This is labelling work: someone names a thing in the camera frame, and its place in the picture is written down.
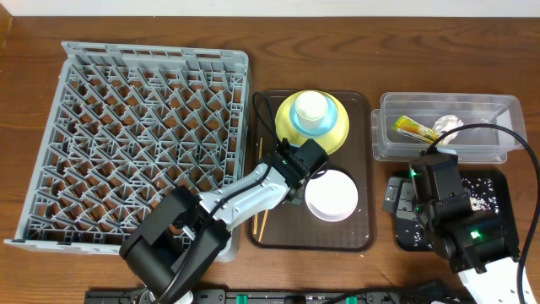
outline green light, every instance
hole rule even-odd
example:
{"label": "green light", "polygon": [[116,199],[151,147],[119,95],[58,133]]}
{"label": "green light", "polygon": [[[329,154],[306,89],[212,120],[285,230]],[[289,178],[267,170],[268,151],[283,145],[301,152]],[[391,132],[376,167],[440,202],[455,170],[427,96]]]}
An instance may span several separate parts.
{"label": "green light", "polygon": [[473,239],[478,238],[478,237],[480,237],[480,236],[482,236],[482,235],[480,235],[480,233],[479,233],[478,231],[473,231],[473,232],[471,232],[471,237],[472,237]]}

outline white wall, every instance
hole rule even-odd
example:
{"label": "white wall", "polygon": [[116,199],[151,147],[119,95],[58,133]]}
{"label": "white wall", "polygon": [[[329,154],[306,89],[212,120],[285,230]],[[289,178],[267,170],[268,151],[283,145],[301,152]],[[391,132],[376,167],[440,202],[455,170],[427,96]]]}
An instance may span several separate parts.
{"label": "white wall", "polygon": [[0,0],[13,16],[540,17],[540,0]]}

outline brown table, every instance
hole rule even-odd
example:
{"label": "brown table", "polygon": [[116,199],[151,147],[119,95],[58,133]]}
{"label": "brown table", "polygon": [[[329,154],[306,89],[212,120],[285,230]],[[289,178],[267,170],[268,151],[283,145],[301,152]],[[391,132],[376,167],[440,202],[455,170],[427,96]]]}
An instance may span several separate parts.
{"label": "brown table", "polygon": [[[363,93],[373,109],[388,91],[515,95],[540,153],[540,19],[15,18],[0,58],[0,238],[14,236],[66,55],[61,41],[238,49],[255,90],[310,88]],[[521,239],[536,197],[527,154],[510,153],[508,179]],[[364,254],[262,250],[242,232],[232,263],[215,263],[202,286],[350,290],[442,278],[459,285],[433,253],[397,249],[383,213],[386,181],[404,164],[375,163],[377,240]],[[527,260],[540,296],[540,236]],[[91,287],[139,280],[119,257],[26,252],[0,245],[0,302],[80,303]]]}

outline yellow plate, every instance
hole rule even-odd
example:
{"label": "yellow plate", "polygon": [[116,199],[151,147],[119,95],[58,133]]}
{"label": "yellow plate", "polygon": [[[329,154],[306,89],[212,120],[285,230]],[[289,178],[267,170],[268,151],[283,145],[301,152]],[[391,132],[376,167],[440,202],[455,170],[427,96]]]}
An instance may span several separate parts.
{"label": "yellow plate", "polygon": [[[293,105],[294,101],[298,95],[304,93],[305,91],[300,91],[289,96],[282,104],[279,106],[278,113],[276,113],[276,131],[280,140],[286,138],[291,144],[301,146],[307,139],[305,135],[299,133],[293,126],[293,123],[290,121],[289,112],[290,108]],[[336,104],[337,108],[337,121],[336,125],[330,132],[318,137],[313,138],[329,155],[334,153],[347,139],[348,134],[348,115],[345,108],[339,102],[336,97],[321,91],[316,91],[324,96],[330,97],[332,101]]]}

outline clear plastic container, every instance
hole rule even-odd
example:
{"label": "clear plastic container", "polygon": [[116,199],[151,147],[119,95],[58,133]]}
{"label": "clear plastic container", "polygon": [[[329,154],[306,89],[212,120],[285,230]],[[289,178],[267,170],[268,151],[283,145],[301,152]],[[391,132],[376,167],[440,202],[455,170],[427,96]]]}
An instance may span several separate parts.
{"label": "clear plastic container", "polygon": [[[392,129],[401,115],[432,128],[437,119],[450,114],[461,118],[465,125],[493,123],[527,140],[520,101],[511,95],[385,93],[380,110],[371,112],[373,157],[381,161],[408,161],[428,148],[427,144]],[[523,148],[509,134],[488,128],[463,130],[441,147],[455,150],[461,163],[470,164],[501,164],[509,151]]]}

